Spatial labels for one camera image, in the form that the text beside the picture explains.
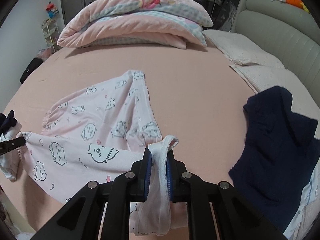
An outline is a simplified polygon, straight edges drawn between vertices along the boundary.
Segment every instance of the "orange plush toy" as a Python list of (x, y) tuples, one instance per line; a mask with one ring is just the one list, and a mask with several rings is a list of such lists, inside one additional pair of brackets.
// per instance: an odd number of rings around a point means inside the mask
[(305, 10), (306, 12), (310, 13), (309, 10), (306, 8), (304, 3), (301, 0), (286, 0), (286, 3), (289, 3), (291, 5), (294, 5), (296, 7), (299, 7), (302, 10)]

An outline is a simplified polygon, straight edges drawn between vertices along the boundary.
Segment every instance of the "dark blue fabric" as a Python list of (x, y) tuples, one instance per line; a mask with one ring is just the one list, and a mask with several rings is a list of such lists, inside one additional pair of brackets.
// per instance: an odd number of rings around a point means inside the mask
[(8, 114), (7, 118), (3, 120), (1, 123), (1, 120), (5, 117), (4, 114), (1, 114), (0, 116), (0, 135), (6, 133), (11, 127), (15, 127), (17, 124), (17, 120), (14, 118), (14, 111), (11, 110)]
[(292, 95), (272, 87), (248, 99), (244, 151), (229, 171), (234, 187), (281, 232), (298, 210), (320, 155), (317, 120), (291, 112)]

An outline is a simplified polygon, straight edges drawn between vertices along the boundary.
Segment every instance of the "silver bolt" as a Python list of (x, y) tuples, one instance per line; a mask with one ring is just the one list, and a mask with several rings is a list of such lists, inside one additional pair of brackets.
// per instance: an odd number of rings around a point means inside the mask
[(223, 189), (227, 189), (230, 187), (230, 184), (226, 181), (223, 181), (220, 183), (220, 187), (223, 188)]
[(127, 173), (125, 174), (125, 177), (126, 177), (127, 179), (132, 179), (132, 178), (134, 178), (134, 176), (136, 176), (136, 174), (134, 174), (134, 172), (132, 172), (132, 171), (129, 171), (129, 172), (127, 172)]
[(183, 178), (185, 178), (185, 179), (190, 179), (191, 176), (192, 176), (192, 174), (191, 174), (190, 172), (187, 172), (187, 171), (186, 171), (186, 172), (182, 173), (181, 176), (182, 176)]
[(98, 186), (98, 183), (96, 181), (90, 181), (88, 183), (88, 188), (95, 188)]

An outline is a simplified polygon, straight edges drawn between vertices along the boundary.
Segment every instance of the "mattress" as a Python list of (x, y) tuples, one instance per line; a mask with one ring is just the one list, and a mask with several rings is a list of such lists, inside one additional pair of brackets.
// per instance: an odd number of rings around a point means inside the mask
[[(226, 57), (208, 45), (189, 44), (186, 50), (160, 45), (63, 48), (27, 78), (4, 114), (14, 110), (23, 131), (40, 133), (45, 112), (59, 99), (128, 69), (142, 70), (163, 137), (172, 134), (180, 140), (175, 159), (205, 181), (231, 183), (228, 171), (244, 148), (243, 105), (254, 92), (228, 66)], [(1, 173), (0, 184), (35, 230), (62, 207), (26, 174), (22, 163), (17, 181)], [(177, 236), (188, 239), (188, 229), (171, 230), (165, 239)]]

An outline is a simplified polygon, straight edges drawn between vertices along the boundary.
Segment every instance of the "headboard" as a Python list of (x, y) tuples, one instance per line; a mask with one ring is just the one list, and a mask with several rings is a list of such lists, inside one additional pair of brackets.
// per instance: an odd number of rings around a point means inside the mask
[(240, 0), (231, 32), (281, 60), (320, 107), (320, 29), (309, 13), (276, 0)]

